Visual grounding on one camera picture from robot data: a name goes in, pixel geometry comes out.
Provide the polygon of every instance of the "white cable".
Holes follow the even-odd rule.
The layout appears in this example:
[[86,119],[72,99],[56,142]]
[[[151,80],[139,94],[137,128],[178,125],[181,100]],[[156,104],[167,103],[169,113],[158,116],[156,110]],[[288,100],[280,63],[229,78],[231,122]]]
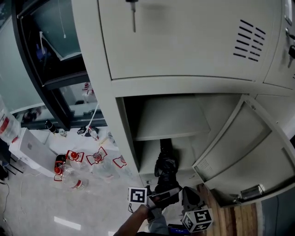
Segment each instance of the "white cable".
[[96,108],[95,108],[95,110],[94,110],[94,113],[93,113],[93,115],[92,115],[92,117],[91,117],[91,120],[90,120],[89,124],[86,126],[86,130],[88,130],[88,128],[90,127],[91,122],[92,122],[92,120],[93,120],[93,118],[94,118],[94,116],[95,116],[95,114],[96,114],[97,108],[98,108],[98,103],[97,103],[97,105],[96,105]]
[[43,32],[40,31],[39,32],[39,37],[40,37],[40,43],[41,43],[41,50],[42,50],[42,54],[45,55],[45,50],[44,50],[43,42],[42,42],[42,34],[43,34]]
[[63,19],[61,18],[60,6],[59,6],[59,17],[60,17],[61,27],[63,28],[64,39],[65,39],[66,35],[65,35],[64,25],[63,25]]
[[8,224],[8,222],[7,222],[7,220],[5,219],[5,217],[4,217],[4,213],[5,213],[5,211],[6,211],[6,206],[7,206],[7,198],[8,198],[8,195],[9,195],[9,193],[10,193],[10,189],[9,189],[9,185],[7,184],[7,183],[5,183],[7,186],[8,186],[8,194],[7,194],[7,196],[6,196],[6,200],[5,200],[5,208],[4,208],[4,211],[3,211],[3,213],[2,213],[2,217],[3,217],[3,221],[7,224],[7,226],[9,227],[9,231],[10,231],[10,233],[11,233],[11,236],[13,236],[13,232],[12,232],[12,230],[11,230],[11,228],[10,228],[10,226],[9,226],[9,224]]

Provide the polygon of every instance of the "plastic bottle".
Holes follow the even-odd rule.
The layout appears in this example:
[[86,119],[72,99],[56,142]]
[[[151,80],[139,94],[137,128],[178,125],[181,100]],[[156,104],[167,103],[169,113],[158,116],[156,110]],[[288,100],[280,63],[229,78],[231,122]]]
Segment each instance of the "plastic bottle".
[[134,178],[122,155],[118,158],[113,159],[112,161],[115,164],[116,171],[118,172],[120,177],[126,180],[132,180]]
[[112,133],[111,133],[111,132],[108,132],[108,133],[107,133],[107,137],[110,139],[110,142],[111,142],[115,147],[117,147],[117,144],[116,144],[115,139],[114,139],[114,137],[112,136]]
[[111,182],[114,179],[119,179],[120,176],[117,173],[114,165],[112,164],[111,160],[103,159],[93,165],[93,174],[102,178],[107,183]]
[[87,187],[88,181],[78,177],[78,173],[70,165],[55,167],[54,172],[61,175],[62,182],[70,189],[82,190]]
[[20,134],[20,123],[6,108],[0,95],[0,138],[8,145],[14,143]]
[[97,134],[97,132],[94,129],[92,129],[89,126],[88,130],[89,130],[89,134],[91,135],[91,137],[94,138],[95,141],[99,140],[98,134]]

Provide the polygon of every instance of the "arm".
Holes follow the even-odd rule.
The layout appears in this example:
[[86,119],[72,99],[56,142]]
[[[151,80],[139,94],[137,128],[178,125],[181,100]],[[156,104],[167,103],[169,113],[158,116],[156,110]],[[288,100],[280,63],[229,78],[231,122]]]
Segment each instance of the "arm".
[[149,209],[141,205],[120,227],[114,236],[135,236],[143,221],[148,218]]

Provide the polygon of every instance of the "black window frame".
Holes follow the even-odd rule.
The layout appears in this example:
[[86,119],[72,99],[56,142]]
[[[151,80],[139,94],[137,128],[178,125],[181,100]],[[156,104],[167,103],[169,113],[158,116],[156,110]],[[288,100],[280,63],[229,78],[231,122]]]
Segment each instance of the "black window frame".
[[[80,128],[88,125],[94,111],[92,111],[92,113],[85,112],[86,114],[83,116],[75,117],[74,112],[70,110],[59,88],[90,82],[90,80],[86,70],[51,79],[46,82],[43,82],[44,79],[42,79],[42,75],[38,73],[25,38],[26,24],[24,24],[24,19],[48,1],[50,0],[29,0],[22,4],[22,1],[12,0],[13,31],[25,69],[37,93],[44,102],[44,105],[54,117],[54,119],[50,121],[55,124],[57,128],[69,131],[71,128]],[[33,121],[21,123],[21,126],[28,129],[45,129],[45,122]],[[92,126],[107,126],[101,111],[95,113]]]

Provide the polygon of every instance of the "red bottle cap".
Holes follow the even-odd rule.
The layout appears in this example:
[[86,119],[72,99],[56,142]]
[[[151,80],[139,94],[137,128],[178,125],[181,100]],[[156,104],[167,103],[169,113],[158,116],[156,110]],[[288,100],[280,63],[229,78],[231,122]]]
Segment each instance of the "red bottle cap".
[[54,168],[54,172],[55,172],[57,175],[61,175],[62,172],[63,172],[63,170],[62,170],[61,168],[59,168],[59,167],[55,167],[55,168]]
[[75,152],[72,152],[72,153],[71,153],[71,157],[72,157],[74,160],[76,160],[76,159],[78,159],[78,154],[75,153]]
[[102,161],[101,155],[98,154],[98,153],[94,153],[94,154],[93,154],[93,158],[94,158],[94,160],[97,161],[97,162],[101,162],[101,161]]

